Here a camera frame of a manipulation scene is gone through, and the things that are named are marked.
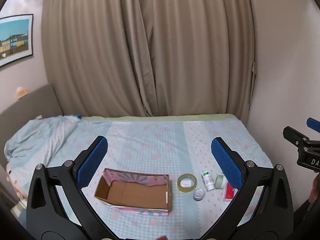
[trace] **headboard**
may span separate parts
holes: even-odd
[[[62,115],[51,84],[40,87],[19,99],[0,114],[0,165],[6,169],[4,145],[29,120],[42,115],[43,118]]]

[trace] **painting of houses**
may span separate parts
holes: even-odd
[[[32,14],[0,19],[0,67],[33,55],[32,21]]]

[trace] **blue bedsheet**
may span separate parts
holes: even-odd
[[[98,136],[108,139],[108,153],[89,186],[82,192],[101,219],[120,237],[156,239],[199,238],[220,217],[228,206],[223,190],[207,192],[196,202],[191,193],[177,189],[176,181],[183,173],[197,177],[197,188],[203,188],[200,174],[209,170],[213,176],[222,174],[211,154],[211,141],[222,137],[244,160],[259,166],[272,167],[259,145],[236,118],[209,122],[113,122],[88,121],[64,116],[32,120],[6,144],[10,176],[28,192],[34,167],[62,165],[77,155]],[[172,211],[167,217],[153,217],[120,211],[94,198],[104,168],[123,171],[169,174],[172,184]],[[61,188],[58,189],[68,217],[77,222]],[[258,189],[242,222],[246,222],[260,196]]]

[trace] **blue gripper pad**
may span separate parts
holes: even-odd
[[[108,150],[108,141],[106,138],[101,137],[97,145],[89,153],[88,157],[84,160],[81,166],[77,169],[77,186],[79,189],[87,187],[95,174],[97,168],[102,162]]]
[[[226,149],[217,140],[217,138],[213,139],[211,143],[211,152],[231,187],[240,189],[243,184],[242,171],[233,161]]]
[[[313,118],[308,118],[307,120],[307,126],[309,128],[311,128],[312,130],[317,131],[318,133],[320,133],[320,122],[313,119]]]

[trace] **clear tape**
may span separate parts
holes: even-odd
[[[193,182],[192,187],[181,187],[180,186],[180,181],[182,181],[183,179],[191,179],[192,182]],[[177,187],[178,187],[178,190],[180,190],[181,192],[184,192],[184,193],[191,192],[196,188],[196,186],[197,186],[197,178],[194,175],[190,174],[190,173],[182,174],[178,178]]]

